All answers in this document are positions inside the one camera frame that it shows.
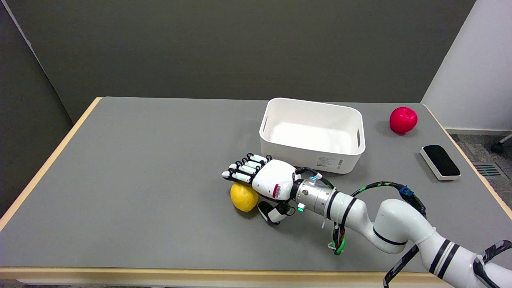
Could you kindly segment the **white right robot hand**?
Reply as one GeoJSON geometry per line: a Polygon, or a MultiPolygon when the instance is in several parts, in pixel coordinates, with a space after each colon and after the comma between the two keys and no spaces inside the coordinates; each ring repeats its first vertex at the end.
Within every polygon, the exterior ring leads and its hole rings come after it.
{"type": "Polygon", "coordinates": [[[257,205],[258,211],[273,226],[288,217],[291,210],[289,202],[294,198],[293,185],[302,180],[296,168],[287,162],[273,159],[270,155],[252,153],[231,164],[222,177],[251,187],[265,198],[267,201],[257,205]]]}

